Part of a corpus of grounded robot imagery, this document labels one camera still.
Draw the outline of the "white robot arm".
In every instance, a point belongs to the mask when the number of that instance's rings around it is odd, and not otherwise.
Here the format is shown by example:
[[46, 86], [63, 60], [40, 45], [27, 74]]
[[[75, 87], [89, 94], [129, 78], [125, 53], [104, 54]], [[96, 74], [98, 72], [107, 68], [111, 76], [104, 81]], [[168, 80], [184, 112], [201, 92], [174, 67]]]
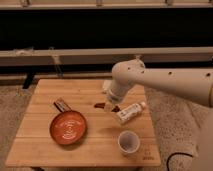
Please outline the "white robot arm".
[[213, 69], [151, 69], [137, 59], [119, 62], [112, 68], [107, 100], [121, 103], [136, 84], [213, 108]]

